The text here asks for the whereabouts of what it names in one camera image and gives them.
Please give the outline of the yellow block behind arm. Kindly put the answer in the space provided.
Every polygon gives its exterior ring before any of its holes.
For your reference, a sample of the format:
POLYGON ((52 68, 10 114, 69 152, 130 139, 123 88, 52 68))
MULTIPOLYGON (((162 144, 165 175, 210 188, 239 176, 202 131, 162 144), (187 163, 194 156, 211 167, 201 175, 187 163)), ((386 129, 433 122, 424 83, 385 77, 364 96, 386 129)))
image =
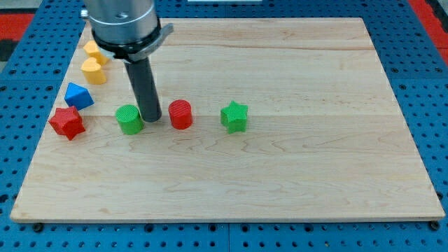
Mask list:
POLYGON ((105 55, 102 54, 98 45, 93 40, 88 41, 83 46, 83 49, 88 57, 95 58, 97 60, 97 62, 102 66, 105 65, 109 60, 105 55))

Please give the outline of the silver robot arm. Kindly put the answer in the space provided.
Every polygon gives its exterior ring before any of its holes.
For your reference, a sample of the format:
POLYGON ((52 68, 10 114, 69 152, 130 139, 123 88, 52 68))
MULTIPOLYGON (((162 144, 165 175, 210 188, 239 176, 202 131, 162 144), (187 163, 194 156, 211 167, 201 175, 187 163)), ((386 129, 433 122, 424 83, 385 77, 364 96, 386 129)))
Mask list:
POLYGON ((154 0, 84 0, 96 44, 111 59, 133 64, 154 53, 174 31, 162 26, 154 0))

